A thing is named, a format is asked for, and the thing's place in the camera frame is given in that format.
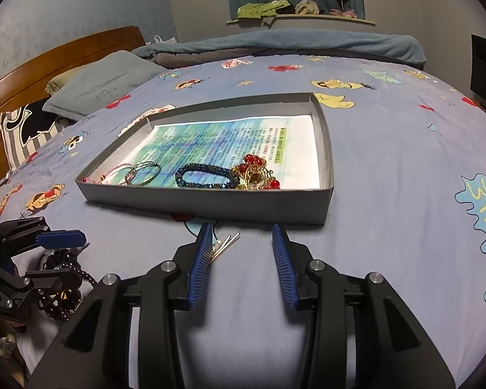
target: black and white pillow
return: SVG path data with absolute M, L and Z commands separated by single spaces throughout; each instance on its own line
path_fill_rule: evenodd
M 11 171 L 69 126 L 67 119 L 42 111 L 47 99 L 0 114 L 0 131 Z

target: white wall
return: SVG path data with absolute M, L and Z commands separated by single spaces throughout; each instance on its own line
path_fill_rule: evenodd
M 228 0 L 170 0 L 181 42 L 231 35 L 259 26 L 226 25 Z M 471 95 L 471 34 L 486 38 L 486 11 L 478 0 L 364 0 L 376 27 L 335 20 L 278 19 L 273 28 L 328 28 L 412 35 L 425 50 L 426 71 Z
M 135 25 L 146 41 L 175 35 L 169 0 L 3 0 L 0 4 L 0 79 L 66 42 Z

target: wallpaper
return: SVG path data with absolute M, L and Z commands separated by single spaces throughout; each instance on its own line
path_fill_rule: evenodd
M 146 42 L 176 34 L 169 0 L 3 0 L 0 79 L 56 46 L 129 25 L 138 26 Z

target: screw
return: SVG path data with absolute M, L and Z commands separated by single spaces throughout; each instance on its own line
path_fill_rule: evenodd
M 321 271 L 326 267 L 322 260 L 312 260 L 309 263 L 309 267 L 311 267 L 314 271 Z
M 113 285 L 117 282 L 117 275 L 109 273 L 102 278 L 102 283 L 105 285 Z
M 176 269 L 177 264 L 172 260 L 166 260 L 164 263 L 160 265 L 160 269 L 164 272 L 172 272 Z
M 369 279 L 375 284 L 381 284 L 384 281 L 384 277 L 381 273 L 372 272 L 369 274 Z

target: cardboard tray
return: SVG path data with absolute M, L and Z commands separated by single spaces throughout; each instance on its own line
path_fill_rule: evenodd
M 102 174 L 125 159 L 156 125 L 306 114 L 311 115 L 314 124 L 320 189 L 231 190 L 83 182 L 86 177 L 98 181 Z M 257 95 L 181 107 L 148 116 L 135 124 L 97 156 L 75 182 L 89 202 L 203 218 L 322 225 L 333 193 L 333 160 L 328 125 L 312 93 Z

